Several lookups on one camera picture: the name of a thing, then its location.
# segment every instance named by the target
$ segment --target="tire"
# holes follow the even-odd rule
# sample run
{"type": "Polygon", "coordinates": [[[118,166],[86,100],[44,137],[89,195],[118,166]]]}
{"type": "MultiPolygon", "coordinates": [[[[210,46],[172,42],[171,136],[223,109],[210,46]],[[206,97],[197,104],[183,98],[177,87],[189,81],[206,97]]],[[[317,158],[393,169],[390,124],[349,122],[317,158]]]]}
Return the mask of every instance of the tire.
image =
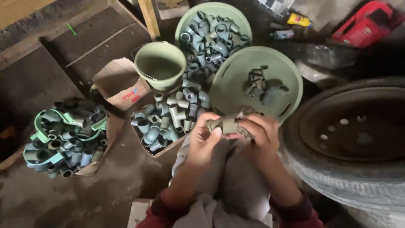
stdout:
{"type": "Polygon", "coordinates": [[[300,119],[319,102],[343,92],[370,87],[405,88],[405,78],[358,81],[311,98],[283,125],[285,152],[297,174],[325,196],[362,210],[405,212],[405,159],[373,163],[335,159],[310,149],[301,140],[298,130],[300,119]]]}

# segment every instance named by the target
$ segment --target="yellow bottle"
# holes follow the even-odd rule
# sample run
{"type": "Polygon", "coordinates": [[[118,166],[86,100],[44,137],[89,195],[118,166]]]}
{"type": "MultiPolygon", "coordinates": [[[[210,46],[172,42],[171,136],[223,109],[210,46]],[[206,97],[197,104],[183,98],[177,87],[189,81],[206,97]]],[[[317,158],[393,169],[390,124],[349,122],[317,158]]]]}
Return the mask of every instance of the yellow bottle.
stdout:
{"type": "Polygon", "coordinates": [[[288,24],[298,24],[304,27],[311,27],[312,23],[307,17],[300,16],[295,13],[291,13],[290,18],[287,21],[288,24]]]}

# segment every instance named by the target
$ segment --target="green bucket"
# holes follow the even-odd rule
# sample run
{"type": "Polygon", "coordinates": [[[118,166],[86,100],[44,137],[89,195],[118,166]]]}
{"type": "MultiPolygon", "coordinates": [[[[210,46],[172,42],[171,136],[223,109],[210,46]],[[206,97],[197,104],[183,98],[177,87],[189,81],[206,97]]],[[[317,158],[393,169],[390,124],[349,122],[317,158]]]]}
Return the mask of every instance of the green bucket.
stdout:
{"type": "Polygon", "coordinates": [[[269,47],[247,47],[231,55],[218,69],[209,91],[212,106],[225,115],[238,112],[241,105],[251,105],[256,111],[277,119],[282,124],[298,107],[303,94],[303,80],[295,64],[281,52],[269,47]],[[274,96],[263,105],[258,98],[244,93],[249,72],[268,66],[263,73],[266,81],[281,81],[289,91],[286,96],[274,96]]]}
{"type": "Polygon", "coordinates": [[[252,29],[250,28],[249,22],[241,11],[235,7],[221,3],[221,2],[207,2],[194,6],[189,11],[187,11],[183,17],[180,19],[175,33],[175,44],[180,47],[180,35],[183,33],[185,28],[190,24],[194,15],[197,11],[203,12],[206,16],[212,15],[214,17],[228,17],[231,19],[237,26],[239,26],[239,33],[241,35],[245,34],[250,37],[250,43],[252,43],[252,29]]]}
{"type": "Polygon", "coordinates": [[[184,73],[187,60],[183,52],[168,42],[143,45],[134,58],[135,70],[157,90],[174,85],[184,73]]]}

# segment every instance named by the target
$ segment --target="maroon sleeve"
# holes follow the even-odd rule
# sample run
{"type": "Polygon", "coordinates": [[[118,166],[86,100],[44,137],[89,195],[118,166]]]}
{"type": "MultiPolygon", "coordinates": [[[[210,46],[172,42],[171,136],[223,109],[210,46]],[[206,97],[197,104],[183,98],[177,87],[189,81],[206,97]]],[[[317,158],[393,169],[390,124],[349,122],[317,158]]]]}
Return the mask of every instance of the maroon sleeve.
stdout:
{"type": "Polygon", "coordinates": [[[270,198],[270,206],[279,218],[280,228],[324,228],[318,219],[318,213],[312,208],[311,201],[304,193],[297,205],[279,206],[270,198]]]}
{"type": "Polygon", "coordinates": [[[185,216],[188,207],[178,207],[165,202],[163,190],[153,201],[152,206],[146,211],[146,218],[136,225],[136,228],[171,228],[181,217],[185,216]]]}

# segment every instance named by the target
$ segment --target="bucket handle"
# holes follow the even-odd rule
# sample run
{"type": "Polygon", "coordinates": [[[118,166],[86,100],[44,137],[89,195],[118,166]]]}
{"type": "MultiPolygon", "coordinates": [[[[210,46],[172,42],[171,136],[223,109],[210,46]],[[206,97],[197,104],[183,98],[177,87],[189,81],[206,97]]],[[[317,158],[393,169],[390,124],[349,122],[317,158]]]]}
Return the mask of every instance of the bucket handle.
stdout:
{"type": "MultiPolygon", "coordinates": [[[[157,43],[168,43],[168,42],[167,42],[167,41],[157,41],[157,43]]],[[[135,62],[134,52],[137,51],[139,48],[143,47],[143,46],[146,45],[146,44],[149,44],[149,43],[144,43],[144,44],[142,44],[141,46],[135,48],[135,50],[133,50],[133,51],[131,52],[131,56],[132,56],[132,59],[133,59],[134,62],[135,62]]],[[[153,81],[157,81],[156,78],[153,78],[153,77],[151,77],[151,76],[145,74],[141,69],[139,69],[139,71],[140,71],[142,74],[144,74],[145,76],[147,76],[148,78],[152,79],[153,81]]]]}

